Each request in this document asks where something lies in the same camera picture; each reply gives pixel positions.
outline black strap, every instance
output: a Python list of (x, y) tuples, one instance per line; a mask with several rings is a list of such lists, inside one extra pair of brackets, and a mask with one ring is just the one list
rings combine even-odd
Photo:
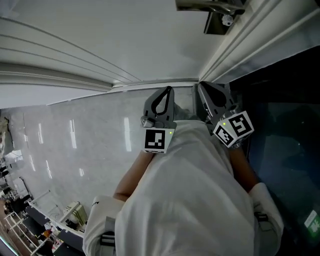
[(267, 222), (269, 220), (268, 215), (266, 215), (265, 213), (255, 212), (254, 216), (256, 217), (258, 222)]
[(116, 247), (115, 242), (115, 232), (107, 231), (100, 236), (100, 245), (101, 246), (111, 246)]

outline marble floor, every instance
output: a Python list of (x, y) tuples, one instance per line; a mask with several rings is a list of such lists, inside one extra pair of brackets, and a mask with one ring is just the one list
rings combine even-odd
[[(35, 198), (50, 190), (39, 202), (45, 211), (79, 201), (89, 215), (94, 197), (111, 196), (141, 150), (140, 118), (154, 91), (2, 109), (14, 143), (8, 179), (21, 177)], [(191, 87), (174, 92), (175, 103), (191, 111)]]

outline human arm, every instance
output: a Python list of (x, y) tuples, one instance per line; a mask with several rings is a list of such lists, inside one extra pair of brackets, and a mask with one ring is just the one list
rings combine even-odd
[(121, 201), (127, 201), (127, 199), (135, 191), (139, 181), (145, 174), (148, 165), (154, 157), (154, 153), (146, 153), (141, 151), (130, 169), (121, 179), (120, 183), (115, 189), (113, 197)]
[(252, 199), (254, 255), (274, 256), (281, 244), (284, 224), (267, 186), (260, 182), (241, 148), (229, 151), (233, 175)]
[(249, 193), (259, 180), (248, 163), (244, 151), (241, 147), (230, 149), (229, 157), (235, 180)]

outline wall molding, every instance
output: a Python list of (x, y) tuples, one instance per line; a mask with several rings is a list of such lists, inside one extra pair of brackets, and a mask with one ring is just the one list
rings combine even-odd
[(0, 84), (43, 85), (108, 92), (112, 84), (79, 75), (24, 65), (0, 63)]
[[(112, 73), (112, 74), (115, 74), (116, 76), (122, 77), (122, 78), (125, 79), (125, 80), (132, 81), (132, 80), (124, 77), (123, 75), (120, 75), (120, 74), (118, 74), (118, 73), (116, 73), (116, 72), (113, 72), (113, 71), (107, 69), (107, 68), (104, 68), (103, 66), (97, 65), (97, 64), (95, 64), (95, 63), (93, 63), (93, 62), (87, 61), (87, 60), (85, 60), (85, 59), (83, 59), (83, 58), (74, 56), (74, 55), (72, 55), (72, 54), (69, 54), (69, 53), (67, 53), (67, 52), (61, 51), (61, 50), (59, 50), (59, 49), (55, 49), (55, 48), (52, 48), (52, 47), (49, 47), (49, 46), (46, 46), (46, 45), (43, 45), (43, 44), (40, 44), (40, 43), (37, 43), (37, 42), (33, 42), (33, 41), (30, 41), (30, 40), (25, 40), (25, 39), (22, 39), (22, 38), (19, 38), (19, 37), (16, 37), (16, 36), (12, 36), (12, 35), (0, 34), (0, 38), (9, 38), (9, 39), (13, 39), (13, 40), (22, 41), (22, 42), (25, 42), (25, 43), (28, 43), (28, 44), (33, 44), (33, 45), (36, 45), (36, 46), (39, 46), (39, 47), (43, 47), (43, 48), (46, 48), (46, 49), (55, 51), (55, 52), (57, 52), (57, 53), (61, 53), (61, 54), (67, 55), (67, 56), (69, 56), (69, 57), (75, 58), (75, 59), (77, 59), (77, 60), (79, 60), (79, 61), (88, 63), (88, 64), (90, 64), (90, 65), (96, 66), (96, 67), (98, 67), (98, 68), (100, 68), (100, 69), (103, 69), (103, 70), (105, 70), (105, 71), (107, 71), (107, 72), (110, 72), (110, 73)], [(1, 48), (1, 49), (8, 50), (8, 51), (16, 51), (16, 49), (8, 49), (8, 48), (7, 48), (7, 49)], [(55, 61), (60, 61), (60, 60), (58, 60), (58, 59), (50, 58), (50, 57), (43, 56), (43, 55), (38, 55), (38, 54), (37, 54), (37, 56), (40, 56), (40, 57), (43, 57), (43, 58), (47, 58), (47, 59), (51, 59), (51, 60), (55, 60)], [(68, 63), (68, 62), (65, 62), (65, 61), (64, 61), (64, 63), (74, 66), (74, 64), (72, 64), (72, 63)], [(85, 69), (87, 69), (87, 70), (89, 70), (89, 71), (91, 71), (91, 72), (97, 73), (97, 72), (94, 71), (94, 70), (90, 70), (90, 69), (88, 69), (88, 68), (85, 68)], [(107, 77), (112, 78), (112, 79), (115, 79), (115, 80), (118, 80), (118, 79), (116, 79), (115, 77), (111, 77), (111, 76), (109, 76), (109, 75), (105, 75), (105, 74), (101, 74), (101, 75), (107, 76)]]
[(126, 87), (126, 86), (139, 86), (139, 85), (167, 84), (167, 83), (198, 82), (198, 81), (199, 81), (198, 78), (158, 79), (158, 80), (146, 80), (146, 81), (136, 81), (136, 82), (114, 83), (112, 85), (112, 88)]
[(95, 95), (88, 95), (88, 96), (82, 96), (82, 97), (77, 97), (77, 98), (71, 98), (71, 99), (68, 99), (68, 100), (62, 100), (62, 101), (58, 101), (58, 102), (47, 104), (47, 106), (55, 105), (55, 104), (62, 103), (62, 102), (69, 102), (69, 101), (76, 100), (76, 99), (84, 99), (84, 98), (89, 98), (89, 97), (95, 97), (97, 95), (126, 93), (128, 91), (159, 89), (159, 88), (163, 88), (163, 87), (167, 87), (167, 86), (171, 86), (171, 87), (174, 87), (174, 88), (187, 88), (187, 87), (191, 88), (192, 86), (194, 86), (195, 84), (198, 83), (198, 79), (196, 79), (196, 81), (172, 81), (172, 82), (162, 82), (164, 80), (159, 80), (159, 81), (161, 81), (161, 82), (159, 82), (159, 83), (151, 83), (151, 84), (144, 84), (144, 83), (142, 83), (142, 84), (131, 84), (130, 86), (129, 85), (114, 86), (108, 92), (102, 92), (102, 93), (95, 94)]
[[(246, 58), (240, 60), (233, 67), (225, 71), (223, 74), (219, 75), (215, 79), (215, 81), (221, 84), (229, 83), (251, 72), (265, 68), (280, 60), (289, 58), (292, 55), (298, 54), (300, 52), (303, 52), (307, 49), (319, 45), (320, 36), (317, 36), (317, 25), (310, 24), (314, 22), (314, 18), (318, 19), (317, 24), (319, 24), (319, 14), (320, 9), (316, 9), (313, 12), (309, 13), (304, 18), (294, 23), (288, 29), (286, 29), (285, 31), (268, 41), (263, 46), (261, 46), (259, 49), (255, 50)], [(303, 30), (304, 36), (308, 36), (309, 41), (306, 40), (304, 44), (301, 41), (299, 41), (298, 44), (295, 44), (295, 40), (301, 37), (301, 34), (299, 34), (301, 33), (301, 30)]]
[(65, 55), (66, 57), (69, 57), (68, 64), (73, 62), (73, 58), (80, 60), (84, 62), (82, 63), (83, 67), (85, 67), (84, 64), (89, 64), (94, 66), (95, 68), (103, 69), (106, 71), (107, 74), (110, 73), (109, 77), (115, 80), (121, 81), (121, 78), (125, 79), (124, 82), (126, 82), (126, 80), (128, 81), (139, 80), (133, 74), (115, 65), (114, 63), (111, 63), (105, 58), (97, 54), (94, 54), (93, 52), (71, 41), (68, 41), (56, 34), (50, 33), (39, 27), (24, 23), (12, 18), (8, 18), (8, 17), (0, 17), (0, 24), (2, 28), (6, 28), (6, 29), (0, 29), (0, 33), (2, 37), (7, 37), (8, 39), (20, 41), (21, 43), (25, 43), (25, 44), (31, 44), (34, 47), (37, 46), (39, 48), (49, 49), (49, 51), (47, 50), (48, 51), (47, 57), (55, 56), (56, 53), (59, 53), (59, 54)]
[[(237, 17), (233, 28), (228, 31), (225, 40), (202, 70), (199, 80), (216, 81), (236, 68), (244, 59), (248, 60), (265, 47), (270, 46), (275, 42), (274, 39), (278, 40), (280, 37), (284, 37), (286, 35), (284, 31), (292, 25), (292, 23), (290, 24), (291, 20), (302, 16), (307, 12), (306, 10), (313, 7), (313, 4), (316, 9), (316, 3), (310, 0), (300, 2), (290, 2), (290, 0), (248, 1), (245, 13)], [(291, 16), (288, 17), (285, 11), (289, 12)], [(299, 20), (307, 21), (308, 19), (304, 20), (304, 17), (307, 17), (310, 13), (312, 11), (309, 11)], [(263, 29), (265, 28), (263, 21), (266, 22), (267, 19), (269, 29), (266, 31)], [(261, 31), (260, 37), (252, 39), (251, 37), (257, 35), (259, 30)]]

